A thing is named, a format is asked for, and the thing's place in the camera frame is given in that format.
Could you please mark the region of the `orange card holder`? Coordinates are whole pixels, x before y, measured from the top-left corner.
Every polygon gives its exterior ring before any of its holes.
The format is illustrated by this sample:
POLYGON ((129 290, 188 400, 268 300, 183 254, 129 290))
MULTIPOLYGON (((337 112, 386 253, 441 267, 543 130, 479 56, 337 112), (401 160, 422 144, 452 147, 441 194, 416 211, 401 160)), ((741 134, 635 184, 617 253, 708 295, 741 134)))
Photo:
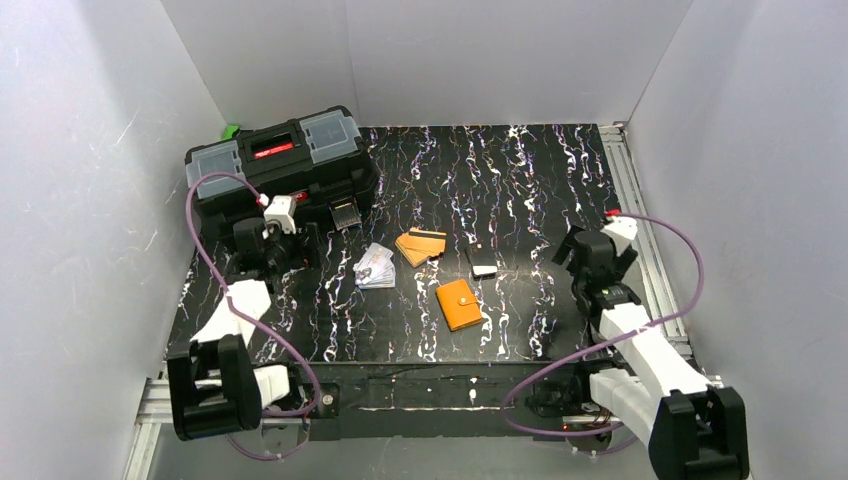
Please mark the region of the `orange card holder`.
POLYGON ((469 328, 482 321, 478 299, 465 279, 440 285, 435 293, 451 332, 469 328))

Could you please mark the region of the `stack of white cards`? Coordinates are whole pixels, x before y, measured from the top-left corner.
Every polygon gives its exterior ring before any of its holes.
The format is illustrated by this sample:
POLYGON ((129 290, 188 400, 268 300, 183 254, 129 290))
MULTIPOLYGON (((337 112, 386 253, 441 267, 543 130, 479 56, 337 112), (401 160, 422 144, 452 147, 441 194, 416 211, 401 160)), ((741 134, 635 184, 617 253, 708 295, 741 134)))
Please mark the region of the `stack of white cards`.
POLYGON ((361 290, 394 288, 396 268, 393 256, 390 249, 371 243, 353 267, 356 286, 361 290))

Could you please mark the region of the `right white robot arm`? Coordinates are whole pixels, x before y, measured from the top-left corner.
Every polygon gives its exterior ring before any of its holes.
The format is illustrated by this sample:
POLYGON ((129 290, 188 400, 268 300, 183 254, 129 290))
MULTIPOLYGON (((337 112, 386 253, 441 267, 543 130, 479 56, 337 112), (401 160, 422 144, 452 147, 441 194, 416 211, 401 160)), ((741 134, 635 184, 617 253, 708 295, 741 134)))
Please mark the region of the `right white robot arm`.
POLYGON ((624 274, 638 254, 634 220, 600 230, 569 229, 554 261, 572 275, 578 309, 627 366, 588 375, 591 399, 617 416, 646 446, 659 479, 746 479, 750 475, 746 406, 732 387, 698 372, 651 326, 624 274))

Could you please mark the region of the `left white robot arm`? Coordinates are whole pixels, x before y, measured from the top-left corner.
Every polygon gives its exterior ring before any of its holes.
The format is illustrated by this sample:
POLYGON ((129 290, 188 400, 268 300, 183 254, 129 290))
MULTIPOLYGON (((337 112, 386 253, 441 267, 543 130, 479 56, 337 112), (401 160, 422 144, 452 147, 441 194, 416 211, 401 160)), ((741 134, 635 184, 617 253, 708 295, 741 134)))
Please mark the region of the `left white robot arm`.
POLYGON ((318 259, 318 228, 309 222, 286 232, 260 217, 236 222, 221 237, 203 235, 197 253, 222 297, 207 322, 166 355, 172 422, 183 441, 254 430, 267 416, 308 418, 323 389, 304 356, 263 324, 282 276, 318 259), (281 361, 257 365, 248 352, 262 331, 290 354, 308 378, 304 393, 281 361))

